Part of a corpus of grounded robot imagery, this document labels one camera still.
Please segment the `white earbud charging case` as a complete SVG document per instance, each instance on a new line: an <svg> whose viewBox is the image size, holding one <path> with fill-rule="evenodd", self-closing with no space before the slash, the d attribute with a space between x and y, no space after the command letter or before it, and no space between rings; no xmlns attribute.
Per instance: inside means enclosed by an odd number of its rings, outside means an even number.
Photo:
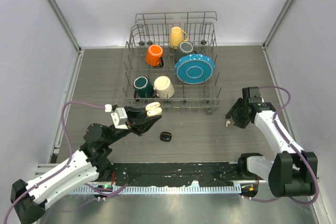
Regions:
<svg viewBox="0 0 336 224"><path fill-rule="evenodd" d="M161 104L159 102L152 102L145 107L147 117L157 116L162 114Z"/></svg>

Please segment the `black earbud charging case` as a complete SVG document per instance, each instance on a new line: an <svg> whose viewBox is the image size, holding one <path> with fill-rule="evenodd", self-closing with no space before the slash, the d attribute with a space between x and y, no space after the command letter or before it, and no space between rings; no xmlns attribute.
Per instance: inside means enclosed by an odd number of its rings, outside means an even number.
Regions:
<svg viewBox="0 0 336 224"><path fill-rule="evenodd" d="M164 142L170 142L172 139L172 134L170 132L161 132L160 140Z"/></svg>

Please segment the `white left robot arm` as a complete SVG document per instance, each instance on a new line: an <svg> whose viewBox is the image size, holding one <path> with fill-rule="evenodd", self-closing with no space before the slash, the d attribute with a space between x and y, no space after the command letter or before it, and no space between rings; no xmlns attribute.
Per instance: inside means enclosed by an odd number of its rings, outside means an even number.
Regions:
<svg viewBox="0 0 336 224"><path fill-rule="evenodd" d="M130 133L143 135L162 117L158 102L144 108L106 104L103 110L111 115L110 126L90 124L83 137L84 144L70 151L68 159L28 182L19 179L12 184L10 210L15 210L21 223L36 222L78 186L97 179L107 181L112 174L109 146Z"/></svg>

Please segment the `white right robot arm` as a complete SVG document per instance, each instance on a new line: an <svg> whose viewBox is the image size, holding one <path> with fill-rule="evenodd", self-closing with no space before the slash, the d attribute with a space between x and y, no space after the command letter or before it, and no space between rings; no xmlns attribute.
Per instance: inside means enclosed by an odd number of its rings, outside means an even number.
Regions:
<svg viewBox="0 0 336 224"><path fill-rule="evenodd" d="M264 135L274 152L270 161L258 153L241 154L237 173L242 179L256 175L268 183L274 197L312 196L312 202L319 196L317 182L318 158L313 152L306 152L282 125L279 110L263 100L259 87L242 89L237 99L226 113L234 126L245 129L254 124Z"/></svg>

